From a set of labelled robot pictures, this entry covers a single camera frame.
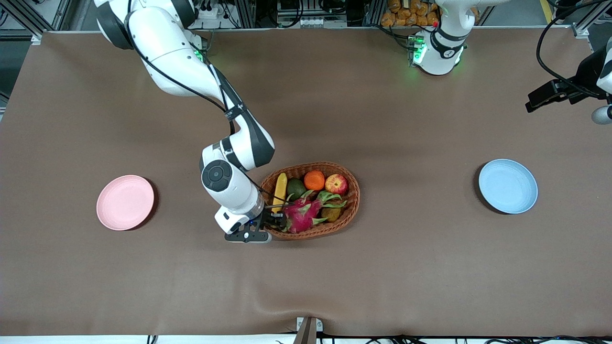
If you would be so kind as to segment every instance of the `apple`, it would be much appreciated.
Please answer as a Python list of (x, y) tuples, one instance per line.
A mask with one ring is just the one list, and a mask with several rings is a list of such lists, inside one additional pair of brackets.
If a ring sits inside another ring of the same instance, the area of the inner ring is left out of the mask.
[(341, 174), (332, 174), (325, 180), (325, 190), (344, 195), (348, 191), (348, 181)]

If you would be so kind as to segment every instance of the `orange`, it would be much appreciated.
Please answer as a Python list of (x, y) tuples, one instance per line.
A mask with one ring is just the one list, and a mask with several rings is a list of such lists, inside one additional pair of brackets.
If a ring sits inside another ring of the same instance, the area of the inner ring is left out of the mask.
[(325, 187), (325, 176), (321, 171), (310, 171), (304, 176), (306, 189), (319, 191)]

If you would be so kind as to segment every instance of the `blue plate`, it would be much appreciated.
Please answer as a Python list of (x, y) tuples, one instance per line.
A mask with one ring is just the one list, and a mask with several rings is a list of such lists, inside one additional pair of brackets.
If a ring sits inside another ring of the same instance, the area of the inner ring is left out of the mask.
[(537, 200), (536, 179), (525, 166), (513, 160), (488, 162), (480, 171), (478, 185), (490, 205), (508, 214), (526, 212)]

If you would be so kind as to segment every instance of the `dragon fruit leaf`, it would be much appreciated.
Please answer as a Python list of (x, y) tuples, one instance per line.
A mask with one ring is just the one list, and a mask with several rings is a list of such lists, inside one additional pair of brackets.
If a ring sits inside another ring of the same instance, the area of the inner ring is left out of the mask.
[(340, 195), (336, 195), (331, 192), (321, 191), (316, 199), (319, 200), (321, 204), (324, 204), (325, 202), (333, 200), (335, 198), (342, 198), (342, 197)]
[(304, 192), (302, 194), (302, 196), (300, 196), (300, 198), (308, 198), (308, 196), (310, 196), (311, 193), (313, 193), (314, 190), (308, 190), (306, 192)]
[(308, 209), (310, 209), (310, 206), (312, 206), (312, 203), (306, 204), (305, 206), (299, 208), (297, 211), (302, 215), (306, 215), (306, 213), (308, 212)]
[(324, 207), (324, 208), (342, 208), (343, 206), (346, 206), (346, 201), (342, 202), (341, 204), (324, 204), (324, 205), (322, 205), (322, 207)]
[(312, 219), (312, 225), (318, 225), (321, 222), (325, 222), (327, 220), (327, 217), (324, 217), (322, 219)]

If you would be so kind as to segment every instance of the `dragon fruit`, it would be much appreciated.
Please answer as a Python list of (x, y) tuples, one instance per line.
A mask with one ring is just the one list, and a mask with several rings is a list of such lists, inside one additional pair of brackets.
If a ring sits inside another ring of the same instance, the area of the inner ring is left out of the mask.
[(310, 227), (319, 224), (327, 218), (316, 219), (317, 214), (321, 208), (340, 208), (346, 204), (346, 201), (342, 204), (326, 204), (327, 201), (341, 198), (340, 195), (335, 195), (331, 192), (321, 191), (317, 196), (316, 200), (310, 201), (308, 196), (312, 193), (312, 190), (306, 191), (300, 198), (298, 198), (292, 205), (284, 208), (285, 216), (287, 218), (287, 226), (283, 231), (290, 231), (291, 233), (300, 233), (309, 229)]

